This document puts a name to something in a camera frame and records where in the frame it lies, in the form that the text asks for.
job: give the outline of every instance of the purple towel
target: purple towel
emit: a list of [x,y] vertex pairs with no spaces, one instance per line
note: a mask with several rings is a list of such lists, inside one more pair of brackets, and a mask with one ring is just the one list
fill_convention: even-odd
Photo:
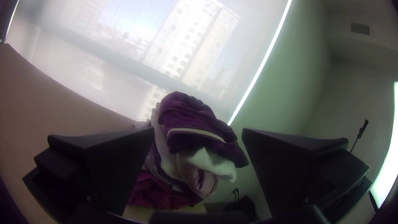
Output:
[[195,97],[170,93],[160,103],[158,121],[167,133],[171,153],[206,147],[231,160],[237,168],[249,165],[232,128],[218,120],[210,107]]

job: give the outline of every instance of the air vent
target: air vent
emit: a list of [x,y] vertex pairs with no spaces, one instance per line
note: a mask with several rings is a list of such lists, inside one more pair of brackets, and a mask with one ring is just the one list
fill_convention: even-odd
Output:
[[370,36],[371,28],[369,25],[366,25],[366,24],[352,22],[351,23],[351,32]]

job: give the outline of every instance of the pile of clothes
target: pile of clothes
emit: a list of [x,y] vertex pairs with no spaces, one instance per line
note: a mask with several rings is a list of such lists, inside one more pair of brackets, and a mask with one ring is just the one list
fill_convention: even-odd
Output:
[[178,209],[214,195],[218,179],[233,183],[249,164],[232,129],[209,106],[180,92],[152,110],[155,131],[129,205]]

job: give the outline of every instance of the black object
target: black object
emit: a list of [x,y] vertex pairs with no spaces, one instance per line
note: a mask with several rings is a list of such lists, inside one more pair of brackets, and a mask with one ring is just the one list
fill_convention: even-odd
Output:
[[238,202],[228,205],[222,210],[225,212],[240,211],[246,217],[247,221],[256,221],[256,207],[247,195],[238,200]]
[[89,136],[50,135],[23,180],[42,207],[66,223],[81,204],[122,215],[154,142],[153,128]]
[[315,204],[336,223],[371,186],[369,167],[346,150],[345,138],[243,129],[242,139],[273,216]]
[[[369,167],[345,150],[347,139],[249,129],[242,137],[274,217],[263,224],[335,223],[369,190],[371,182],[364,177]],[[152,127],[78,137],[51,135],[48,142],[50,147],[35,157],[37,167],[23,180],[49,215],[65,224],[135,223],[120,215],[154,142]],[[247,209],[254,214],[254,205]],[[247,214],[157,212],[150,223],[246,224],[252,217]]]
[[369,123],[369,121],[365,119],[364,125],[362,126],[362,128],[359,129],[357,139],[355,140],[354,144],[352,145],[352,148],[349,151],[349,153],[352,153],[352,150],[354,149],[355,145],[357,144],[358,139],[360,139],[362,137],[362,134],[364,133],[366,127],[368,126],[368,123]]

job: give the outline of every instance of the table surface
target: table surface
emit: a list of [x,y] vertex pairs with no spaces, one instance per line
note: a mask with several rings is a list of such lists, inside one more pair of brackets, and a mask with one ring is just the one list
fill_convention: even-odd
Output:
[[[22,178],[49,134],[82,135],[131,128],[134,121],[80,96],[0,45],[0,175],[29,223],[55,223]],[[205,212],[202,203],[190,211]],[[152,209],[128,207],[125,216],[147,222]]]

